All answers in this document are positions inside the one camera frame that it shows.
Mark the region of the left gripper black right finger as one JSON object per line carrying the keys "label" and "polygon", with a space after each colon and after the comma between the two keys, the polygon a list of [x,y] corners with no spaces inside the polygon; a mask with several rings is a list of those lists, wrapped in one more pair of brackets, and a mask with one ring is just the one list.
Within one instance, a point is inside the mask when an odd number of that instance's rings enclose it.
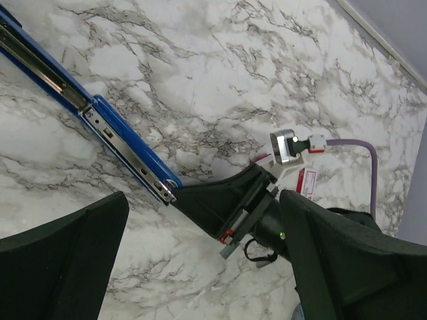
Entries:
{"label": "left gripper black right finger", "polygon": [[280,211],[306,319],[425,319],[426,247],[337,215],[295,191]]}

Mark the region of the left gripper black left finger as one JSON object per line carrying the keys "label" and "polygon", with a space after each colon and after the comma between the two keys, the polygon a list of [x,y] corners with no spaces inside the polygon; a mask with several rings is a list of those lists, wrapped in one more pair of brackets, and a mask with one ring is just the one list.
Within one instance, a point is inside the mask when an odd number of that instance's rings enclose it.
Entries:
{"label": "left gripper black left finger", "polygon": [[118,191],[1,240],[2,319],[97,319],[129,215]]}

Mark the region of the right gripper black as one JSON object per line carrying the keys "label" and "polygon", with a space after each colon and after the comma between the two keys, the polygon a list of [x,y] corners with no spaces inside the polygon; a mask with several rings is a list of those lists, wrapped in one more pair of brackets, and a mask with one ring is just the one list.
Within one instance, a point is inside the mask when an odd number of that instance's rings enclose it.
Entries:
{"label": "right gripper black", "polygon": [[[244,255],[257,267],[265,267],[278,257],[290,259],[280,203],[271,194],[276,181],[269,171],[251,164],[227,179],[174,189],[173,206],[210,237],[221,239],[225,244],[220,251],[223,259],[239,247],[245,235],[251,235],[252,239],[244,245]],[[227,232],[242,214],[244,220],[231,233]],[[273,253],[250,257],[248,247],[253,242]]]}

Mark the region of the blue stapler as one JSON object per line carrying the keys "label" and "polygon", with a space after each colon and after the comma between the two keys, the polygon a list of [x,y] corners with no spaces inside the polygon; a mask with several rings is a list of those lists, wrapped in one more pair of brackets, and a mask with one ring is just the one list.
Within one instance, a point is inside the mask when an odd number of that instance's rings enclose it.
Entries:
{"label": "blue stapler", "polygon": [[40,88],[68,109],[159,201],[175,201],[181,181],[100,95],[91,95],[1,8],[1,52]]}

